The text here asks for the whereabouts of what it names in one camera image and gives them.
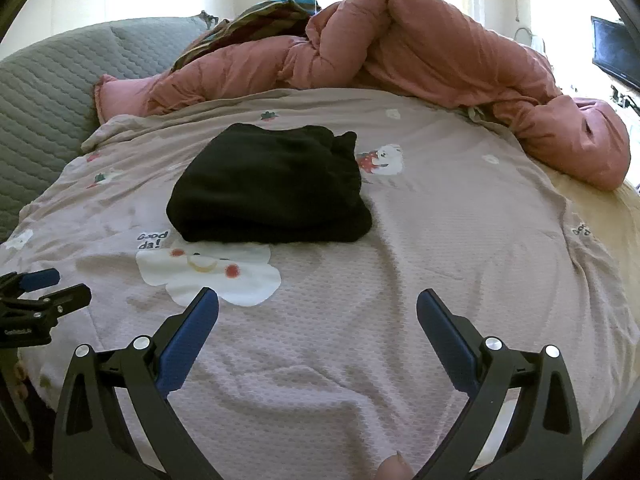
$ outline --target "pink bedsheet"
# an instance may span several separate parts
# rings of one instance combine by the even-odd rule
[[[306,34],[231,45],[153,79],[103,79],[100,116],[273,88],[377,88],[447,108],[485,105],[552,168],[603,190],[624,180],[628,133],[608,104],[563,95],[545,57],[442,0],[344,0],[312,17]]]

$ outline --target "black clamp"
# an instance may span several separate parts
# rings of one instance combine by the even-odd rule
[[[414,480],[582,480],[578,407],[559,349],[520,352],[484,338],[431,289],[418,297],[417,313],[453,386],[469,400]],[[469,472],[510,388],[520,395],[498,453]]]
[[[222,480],[167,401],[182,387],[217,319],[218,297],[203,288],[153,336],[139,336],[121,350],[76,348],[56,416],[56,480]],[[114,388],[128,390],[166,473],[140,459]]]
[[[46,345],[50,330],[58,318],[66,316],[91,301],[91,291],[84,284],[57,290],[37,300],[20,300],[25,292],[57,285],[56,269],[37,272],[10,272],[0,276],[0,348]]]
[[[454,387],[469,401],[414,480],[581,480],[578,410],[559,349],[519,352],[496,337],[483,338],[431,289],[418,297],[417,315]],[[203,288],[153,336],[139,336],[121,350],[76,349],[56,417],[56,480],[222,480],[167,401],[184,383],[217,318],[218,297]],[[166,472],[140,459],[116,387],[129,391]],[[502,445],[491,464],[470,472],[510,388],[521,391]]]
[[[615,102],[621,108],[631,108],[636,114],[640,116],[640,107],[636,104],[633,98],[627,94],[623,94],[618,89],[611,85],[611,100]]]

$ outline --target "bed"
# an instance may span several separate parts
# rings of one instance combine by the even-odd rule
[[[484,332],[500,333],[512,348],[537,351],[557,341],[568,349],[586,439],[585,477],[591,473],[631,420],[640,397],[634,322],[640,320],[634,278],[640,271],[640,197],[632,187],[599,192],[535,163],[508,130],[485,121],[477,110],[451,112],[363,89],[274,90],[202,103],[162,118],[120,116],[97,129],[91,88],[99,75],[159,73],[205,29],[197,17],[101,24],[51,38],[0,62],[0,107],[9,119],[0,124],[0,141],[12,164],[2,167],[6,191],[1,225],[9,238],[0,248],[2,271],[55,266],[63,276],[61,285],[85,281],[95,298],[90,309],[61,320],[50,346],[21,351],[39,397],[56,405],[78,344],[119,348],[134,336],[151,333],[202,284],[180,270],[175,275],[181,281],[173,286],[176,280],[161,275],[164,264],[157,259],[186,258],[187,249],[193,249],[172,232],[162,204],[214,132],[234,122],[274,129],[321,124],[334,132],[358,133],[363,190],[377,227],[348,249],[244,247],[232,256],[221,256],[219,247],[197,251],[209,251],[213,259],[236,258],[241,269],[243,263],[262,269],[245,285],[249,294],[216,282],[224,322],[216,327],[184,391],[172,397],[207,457],[226,478],[251,477],[258,469],[276,478],[283,463],[292,478],[313,477],[318,470],[336,478],[366,478],[396,449],[414,468],[420,467],[463,403],[438,368],[411,310],[417,293],[432,286],[452,310],[465,312]],[[111,47],[101,51],[100,44]],[[354,110],[361,119],[354,120]],[[443,136],[443,131],[456,135]],[[432,139],[428,149],[418,132]],[[395,158],[396,173],[376,174],[366,165],[367,155],[382,152]],[[425,162],[439,164],[438,171],[415,173]],[[144,168],[144,175],[136,174],[136,168]],[[518,198],[504,203],[504,196],[514,193],[504,183],[514,179]],[[453,190],[456,201],[450,199]],[[415,216],[403,217],[402,228],[394,217],[407,201],[414,202],[416,192],[430,198],[413,212],[428,218],[433,228],[424,236]],[[82,212],[76,196],[96,207]],[[123,202],[123,196],[132,202]],[[468,218],[481,221],[473,206],[482,201],[506,208],[511,227],[494,216],[470,226]],[[143,206],[132,213],[131,203]],[[107,216],[105,205],[111,208]],[[14,231],[22,206],[23,222]],[[47,230],[53,217],[56,227]],[[478,280],[480,289],[472,290],[469,275],[480,262],[495,263],[492,246],[508,252],[504,240],[509,237],[520,243],[520,256],[532,258],[530,266],[497,266]],[[144,248],[147,238],[157,245]],[[545,252],[550,259],[534,264],[534,247],[545,244],[551,252],[558,244],[574,252],[558,258]],[[575,323],[584,320],[575,296],[564,296],[556,283],[558,295],[550,301],[532,285],[536,280],[552,283],[538,270],[551,261],[568,280],[577,266],[590,277],[588,283],[598,283],[598,291],[589,293],[598,299],[591,304],[594,319],[585,323],[588,330]],[[354,270],[353,262],[364,264]],[[104,280],[96,280],[98,272]],[[504,286],[505,272],[511,272],[513,287]],[[366,286],[354,292],[353,283],[362,277]],[[118,296],[114,290],[123,280],[127,292]],[[523,290],[528,309],[508,309],[523,301]],[[559,308],[563,301],[570,305],[564,311]],[[533,330],[522,324],[529,309],[536,310],[527,318]],[[360,319],[364,314],[367,322]],[[354,333],[363,344],[368,339],[364,348],[353,344]],[[429,385],[428,396],[422,384]],[[597,394],[588,395],[590,389]],[[305,403],[308,398],[312,408]],[[15,395],[13,400],[20,404]],[[297,411],[285,409],[296,402]],[[27,418],[23,406],[19,411]],[[418,420],[418,412],[427,415]],[[126,415],[134,425],[130,409]],[[211,428],[222,428],[224,438],[212,435]],[[142,430],[134,425],[132,433],[153,463]],[[238,442],[244,442],[241,452]],[[479,462],[490,460],[491,451]]]

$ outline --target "fabric texture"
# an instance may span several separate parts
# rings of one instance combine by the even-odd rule
[[[266,0],[240,14],[232,22],[223,20],[198,38],[174,63],[171,72],[219,48],[281,34],[304,36],[306,22],[322,7],[316,0]]]
[[[351,244],[182,240],[164,213],[172,189],[233,123],[355,131],[371,231]],[[84,150],[24,209],[14,236],[31,237],[0,248],[0,272],[54,266],[60,287],[93,294],[50,345],[21,350],[30,378],[55,406],[77,345],[123,348],[213,285],[218,322],[169,400],[225,478],[372,478],[396,450],[424,464],[466,402],[416,319],[429,287],[510,348],[557,345],[585,437],[635,378],[618,266],[504,128],[388,92],[278,89],[120,116]]]
[[[187,166],[166,207],[188,242],[354,242],[371,229],[356,134],[232,124]]]
[[[99,126],[96,78],[160,73],[205,29],[198,17],[101,23],[0,60],[0,241]]]
[[[500,136],[506,135],[505,126],[483,120],[476,110],[468,112],[473,122]],[[614,191],[602,191],[534,158],[531,160],[545,172],[554,188],[573,203],[588,230],[615,260],[629,307],[636,323],[640,324],[640,196],[626,180]],[[640,354],[636,358],[636,370],[640,374]]]

